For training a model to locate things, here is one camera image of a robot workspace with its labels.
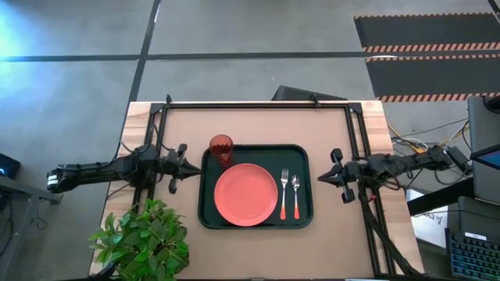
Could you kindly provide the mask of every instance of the plate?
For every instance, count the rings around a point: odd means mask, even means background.
[[[248,163],[224,172],[214,192],[219,213],[237,226],[255,226],[265,221],[278,201],[273,177],[264,168]]]

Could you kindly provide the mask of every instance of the white cable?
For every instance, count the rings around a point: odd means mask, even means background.
[[[465,122],[463,125],[461,125],[461,127],[446,141],[446,144],[445,146],[443,147],[443,150],[446,150],[446,148],[448,147],[448,144],[450,143],[450,141],[453,140],[453,138],[460,133],[460,131],[464,130],[466,128],[466,125],[467,125],[467,122]]]
[[[398,137],[397,139],[395,139],[396,142],[393,142],[392,145],[394,145],[395,143],[398,143],[400,144],[398,141],[416,141],[420,144],[422,144],[425,148],[429,149],[429,146],[427,146],[426,143],[424,143],[423,141],[419,140],[419,139],[416,139],[416,138],[413,138],[413,137]]]

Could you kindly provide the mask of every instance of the monitor screen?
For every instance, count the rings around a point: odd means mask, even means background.
[[[492,168],[500,169],[500,145],[474,152],[470,158],[474,161],[489,165]]]

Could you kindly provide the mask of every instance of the black floor mat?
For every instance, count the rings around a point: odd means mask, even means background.
[[[500,49],[500,23],[492,13],[453,13],[354,18],[366,52]]]
[[[366,67],[375,97],[384,102],[500,95],[500,54],[368,58]]]

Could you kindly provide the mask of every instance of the black box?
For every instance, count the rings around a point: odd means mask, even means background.
[[[20,166],[18,161],[0,153],[0,176],[14,179]]]

